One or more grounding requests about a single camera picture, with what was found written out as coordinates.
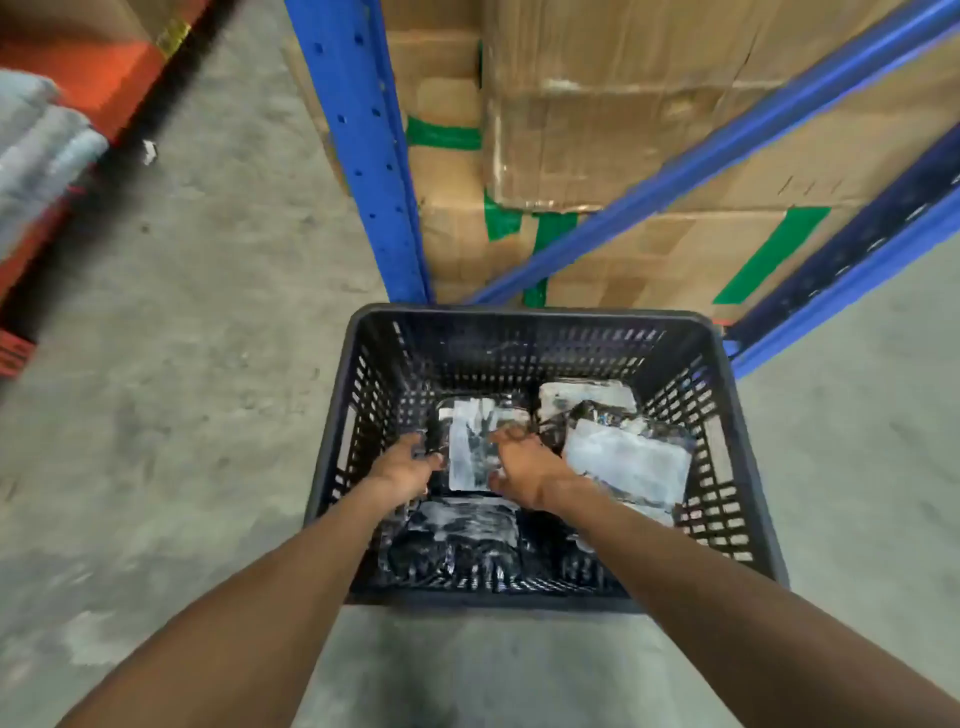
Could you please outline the person's left hand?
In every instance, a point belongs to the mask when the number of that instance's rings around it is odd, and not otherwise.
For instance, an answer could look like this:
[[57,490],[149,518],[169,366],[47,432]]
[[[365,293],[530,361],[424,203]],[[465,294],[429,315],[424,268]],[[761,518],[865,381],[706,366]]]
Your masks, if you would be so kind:
[[445,466],[445,456],[427,451],[425,442],[422,433],[403,434],[371,466],[364,485],[387,512],[423,496],[432,475]]

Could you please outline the person's right hand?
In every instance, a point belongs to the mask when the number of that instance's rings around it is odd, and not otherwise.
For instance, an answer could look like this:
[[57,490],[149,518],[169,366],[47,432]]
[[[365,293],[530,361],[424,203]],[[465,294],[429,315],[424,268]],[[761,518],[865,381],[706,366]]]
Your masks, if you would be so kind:
[[581,483],[573,469],[521,426],[501,427],[489,440],[500,466],[488,476],[488,488],[524,508],[562,516],[570,493]]

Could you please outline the black clear-wrapped packet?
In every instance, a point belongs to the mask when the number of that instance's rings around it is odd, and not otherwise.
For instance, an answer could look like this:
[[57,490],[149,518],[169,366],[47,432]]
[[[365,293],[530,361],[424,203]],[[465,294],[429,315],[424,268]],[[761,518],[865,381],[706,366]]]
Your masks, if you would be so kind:
[[567,433],[571,413],[582,403],[610,409],[618,414],[639,412],[632,388],[617,379],[559,378],[548,380],[537,390],[536,432],[554,445]]
[[519,513],[498,496],[420,500],[382,526],[378,570],[414,588],[516,590],[524,578]]
[[430,479],[436,496],[486,497],[488,476],[499,466],[490,436],[505,426],[529,430],[530,398],[521,392],[452,395],[434,407],[427,424],[427,447],[443,454],[443,470]]
[[687,444],[580,418],[567,427],[561,456],[618,503],[674,526],[693,459]]

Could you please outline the person's right forearm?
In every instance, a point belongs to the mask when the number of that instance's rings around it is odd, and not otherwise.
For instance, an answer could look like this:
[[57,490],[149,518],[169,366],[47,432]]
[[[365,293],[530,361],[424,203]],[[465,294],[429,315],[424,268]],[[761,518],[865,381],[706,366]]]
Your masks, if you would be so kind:
[[538,496],[745,728],[960,728],[960,701],[749,567],[588,480],[545,479]]

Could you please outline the person's left forearm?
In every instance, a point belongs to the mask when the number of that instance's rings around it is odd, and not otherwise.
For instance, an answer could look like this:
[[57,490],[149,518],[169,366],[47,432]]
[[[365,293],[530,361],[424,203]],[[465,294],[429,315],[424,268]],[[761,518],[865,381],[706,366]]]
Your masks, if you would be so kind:
[[177,613],[55,728],[291,728],[375,530],[422,491],[365,479]]

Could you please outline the black plastic crate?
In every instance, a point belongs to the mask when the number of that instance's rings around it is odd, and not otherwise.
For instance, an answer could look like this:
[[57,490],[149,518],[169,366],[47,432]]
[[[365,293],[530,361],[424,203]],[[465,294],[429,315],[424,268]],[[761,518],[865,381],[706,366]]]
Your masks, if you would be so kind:
[[701,315],[372,304],[346,328],[304,524],[365,477],[442,400],[522,394],[560,379],[626,384],[641,414],[693,435],[679,530],[789,586],[719,334]]

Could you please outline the cardboard box with green tape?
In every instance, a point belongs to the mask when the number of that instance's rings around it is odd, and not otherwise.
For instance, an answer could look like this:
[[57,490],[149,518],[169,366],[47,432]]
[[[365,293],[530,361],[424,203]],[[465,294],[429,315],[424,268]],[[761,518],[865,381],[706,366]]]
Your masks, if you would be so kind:
[[532,307],[686,310],[739,321],[860,204],[654,215],[529,289]]
[[294,79],[387,299],[457,303],[519,266],[535,221],[486,195],[482,0],[284,0]]

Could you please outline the large cardboard box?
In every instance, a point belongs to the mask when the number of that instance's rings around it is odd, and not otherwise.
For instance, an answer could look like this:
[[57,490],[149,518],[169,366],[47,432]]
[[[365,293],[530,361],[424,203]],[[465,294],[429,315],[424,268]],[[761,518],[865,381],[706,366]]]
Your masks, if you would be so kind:
[[[486,191],[599,210],[906,2],[485,0]],[[956,30],[671,210],[864,204],[959,122]]]

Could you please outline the stack of grey cloths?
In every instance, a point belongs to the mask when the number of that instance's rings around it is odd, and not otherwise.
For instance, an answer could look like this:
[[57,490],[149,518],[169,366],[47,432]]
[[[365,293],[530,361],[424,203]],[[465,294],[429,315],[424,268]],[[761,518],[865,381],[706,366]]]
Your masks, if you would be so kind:
[[53,79],[0,68],[0,263],[109,149]]

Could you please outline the cardboard box with yellow label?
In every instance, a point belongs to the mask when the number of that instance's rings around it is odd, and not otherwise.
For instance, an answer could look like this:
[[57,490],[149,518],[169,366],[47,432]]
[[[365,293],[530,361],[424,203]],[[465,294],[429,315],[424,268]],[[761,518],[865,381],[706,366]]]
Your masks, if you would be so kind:
[[0,42],[150,43],[170,58],[209,0],[0,0]]

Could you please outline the blue metal rack frame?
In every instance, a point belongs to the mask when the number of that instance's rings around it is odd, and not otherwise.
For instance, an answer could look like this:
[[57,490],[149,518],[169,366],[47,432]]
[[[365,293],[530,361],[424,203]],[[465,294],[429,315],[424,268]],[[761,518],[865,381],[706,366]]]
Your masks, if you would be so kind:
[[391,300],[490,285],[622,197],[651,214],[551,274],[551,307],[698,311],[728,331],[813,214],[858,206],[960,121],[960,0],[290,0]]

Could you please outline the orange metal rack frame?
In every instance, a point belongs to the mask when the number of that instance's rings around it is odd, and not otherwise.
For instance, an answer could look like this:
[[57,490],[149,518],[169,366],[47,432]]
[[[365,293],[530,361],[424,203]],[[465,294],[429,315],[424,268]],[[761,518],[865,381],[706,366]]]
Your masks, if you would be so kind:
[[184,54],[182,47],[217,1],[208,0],[203,13],[170,57],[164,57],[149,42],[0,41],[0,68],[53,80],[59,87],[61,103],[86,115],[109,143],[106,152],[29,227],[13,255],[0,263],[0,380],[19,375],[35,349],[33,342],[10,331],[2,322],[7,299],[53,239],[75,201],[85,194],[87,177],[133,127],[148,97],[160,87],[175,59]]

